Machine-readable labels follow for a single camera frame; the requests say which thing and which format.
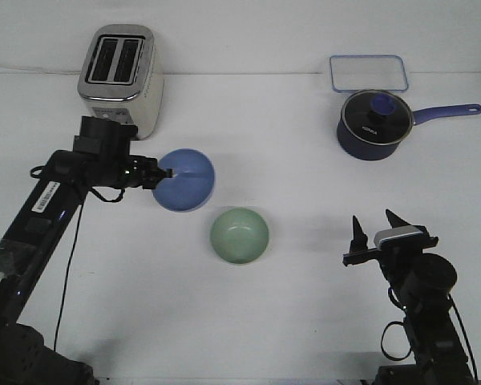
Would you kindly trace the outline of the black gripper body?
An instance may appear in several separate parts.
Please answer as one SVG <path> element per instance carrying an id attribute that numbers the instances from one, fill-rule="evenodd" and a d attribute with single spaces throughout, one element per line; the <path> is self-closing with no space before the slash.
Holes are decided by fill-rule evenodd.
<path id="1" fill-rule="evenodd" d="M 156 158 L 129 156 L 124 166 L 124 188 L 153 190 L 159 182 L 167 178 L 167 170 L 159 166 Z"/>
<path id="2" fill-rule="evenodd" d="M 422 231 L 421 236 L 407 238 L 383 251 L 378 250 L 376 246 L 357 253 L 348 251 L 342 257 L 342 264 L 344 266 L 359 265 L 375 260 L 387 281 L 398 280 L 410 270 L 411 262 L 417 255 L 420 255 L 424 249 L 435 247 L 439 242 L 439 239 L 432 237 L 424 226 L 414 226 Z"/>

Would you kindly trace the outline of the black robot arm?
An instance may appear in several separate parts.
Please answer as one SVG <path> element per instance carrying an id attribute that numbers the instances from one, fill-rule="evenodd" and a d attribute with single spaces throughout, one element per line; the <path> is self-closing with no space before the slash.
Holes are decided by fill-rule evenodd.
<path id="1" fill-rule="evenodd" d="M 403 313 L 403 327 L 414 363 L 393 357 L 378 368 L 376 384 L 476 384 L 474 355 L 463 325 L 454 326 L 457 310 L 451 289 L 458 275 L 444 257 L 431 253 L 439 239 L 423 225 L 412 225 L 390 210 L 390 227 L 376 233 L 374 247 L 356 217 L 345 266 L 375 260 L 389 283 L 390 301 Z"/>
<path id="2" fill-rule="evenodd" d="M 135 125 L 84 116 L 70 151 L 30 174 L 37 184 L 0 240 L 0 384 L 97 384 L 92 368 L 46 346 L 18 323 L 47 262 L 88 193 L 98 187 L 153 190 L 172 177 L 155 158 L 130 153 Z"/>

